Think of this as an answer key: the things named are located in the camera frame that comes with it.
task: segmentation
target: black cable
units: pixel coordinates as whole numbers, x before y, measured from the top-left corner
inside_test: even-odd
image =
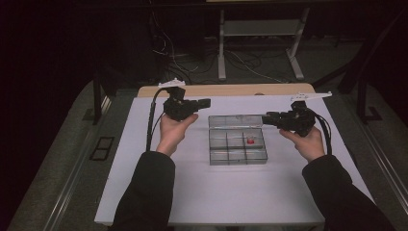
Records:
[[[156,123],[154,124],[153,130],[152,130],[152,137],[153,137],[153,134],[154,134],[154,130],[156,130],[157,124],[159,123],[160,119],[162,118],[162,116],[163,116],[164,114],[165,114],[165,113],[162,113],[162,114],[157,118]]]
[[[318,119],[321,128],[323,130],[324,133],[324,137],[326,140],[326,149],[327,149],[327,155],[332,155],[332,146],[331,146],[331,129],[330,129],[330,125],[327,122],[326,119],[324,119],[321,115],[317,115],[315,114],[315,117]]]
[[[147,139],[146,139],[146,151],[150,151],[150,146],[152,144],[152,138],[153,138],[153,133],[152,133],[152,126],[153,126],[153,118],[154,118],[154,112],[156,110],[156,98],[159,95],[159,93],[164,90],[164,89],[159,89],[153,96],[152,103],[150,105],[150,114],[149,114],[149,121],[147,124]]]

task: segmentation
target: white table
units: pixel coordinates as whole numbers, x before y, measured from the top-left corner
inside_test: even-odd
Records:
[[[281,137],[273,126],[263,127],[268,152],[265,165],[210,166],[208,116],[286,112],[291,109],[291,96],[208,97],[212,99],[211,108],[198,112],[199,119],[172,155],[176,177],[169,224],[312,225],[324,222],[301,175],[306,161],[292,142]],[[95,217],[97,223],[110,225],[114,220],[116,206],[145,148],[151,100],[150,97],[138,97],[133,102]],[[166,97],[158,98],[155,118],[163,111],[165,100]],[[327,119],[332,129],[333,154],[350,173],[356,187],[370,197],[322,99],[306,103]],[[152,147],[157,145],[159,134],[157,130]]]

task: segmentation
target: floor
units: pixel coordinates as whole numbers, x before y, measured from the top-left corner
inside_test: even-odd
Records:
[[[211,38],[207,42],[204,59],[193,57],[186,51],[174,51],[176,56],[164,68],[164,80],[178,77],[187,84],[196,85],[314,83],[349,62],[361,46],[361,42],[355,41],[341,42],[336,47],[335,38],[303,40],[296,57],[305,79],[299,81],[293,77],[285,55],[285,49],[291,45],[290,38],[227,40],[227,79],[220,82],[217,78],[217,45]],[[375,108],[382,120],[363,124],[355,114],[356,90],[350,94],[337,91],[342,77],[316,88],[316,92],[333,92],[333,96],[324,101],[375,203],[397,230],[408,230],[408,193],[405,188],[408,185],[408,128],[374,88],[368,89],[368,106]],[[116,97],[104,101],[103,116],[92,125],[92,83],[83,89],[9,230],[107,230],[93,219],[137,92],[119,90]],[[89,160],[101,137],[114,138],[107,160]]]

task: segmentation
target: black jacket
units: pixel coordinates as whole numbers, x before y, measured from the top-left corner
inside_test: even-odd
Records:
[[[109,230],[166,230],[174,170],[174,163],[166,155],[143,153]],[[303,169],[303,177],[331,231],[394,230],[375,204],[352,185],[336,157],[315,159]]]

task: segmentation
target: metal stand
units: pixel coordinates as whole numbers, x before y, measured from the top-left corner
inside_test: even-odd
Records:
[[[309,14],[309,8],[303,10],[300,19],[289,20],[234,20],[225,21],[224,11],[220,12],[219,20],[219,53],[218,53],[218,79],[226,80],[224,59],[224,37],[232,36],[294,36],[293,45],[287,50],[296,79],[303,80],[304,76],[295,57],[297,47],[302,38],[303,29]]]

